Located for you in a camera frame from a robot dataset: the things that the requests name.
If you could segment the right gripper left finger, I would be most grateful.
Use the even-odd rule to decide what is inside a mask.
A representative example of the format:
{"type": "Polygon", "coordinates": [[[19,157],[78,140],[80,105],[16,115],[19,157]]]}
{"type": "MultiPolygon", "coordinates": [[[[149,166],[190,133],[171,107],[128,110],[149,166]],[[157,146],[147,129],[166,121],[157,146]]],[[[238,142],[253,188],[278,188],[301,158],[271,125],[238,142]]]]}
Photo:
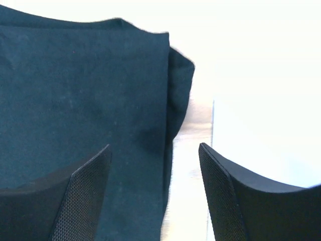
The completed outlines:
{"type": "Polygon", "coordinates": [[[1,189],[1,240],[94,240],[110,165],[105,146],[90,159],[1,189]]]}

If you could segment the black t shirt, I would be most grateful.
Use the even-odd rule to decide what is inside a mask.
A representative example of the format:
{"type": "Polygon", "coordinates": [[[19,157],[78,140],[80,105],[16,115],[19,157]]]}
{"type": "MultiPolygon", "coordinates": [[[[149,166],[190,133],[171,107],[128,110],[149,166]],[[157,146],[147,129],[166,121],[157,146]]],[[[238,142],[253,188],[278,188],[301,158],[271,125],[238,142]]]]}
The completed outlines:
{"type": "Polygon", "coordinates": [[[1,187],[110,145],[96,239],[159,240],[194,70],[168,33],[1,7],[1,187]]]}

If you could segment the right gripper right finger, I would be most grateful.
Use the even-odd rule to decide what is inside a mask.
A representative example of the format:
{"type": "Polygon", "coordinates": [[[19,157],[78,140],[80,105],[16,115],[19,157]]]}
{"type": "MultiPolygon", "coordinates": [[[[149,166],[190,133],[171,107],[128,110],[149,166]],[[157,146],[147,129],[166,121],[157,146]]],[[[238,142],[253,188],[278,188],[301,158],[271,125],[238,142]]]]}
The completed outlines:
{"type": "Polygon", "coordinates": [[[254,173],[199,146],[216,240],[320,240],[320,186],[302,188],[254,173]]]}

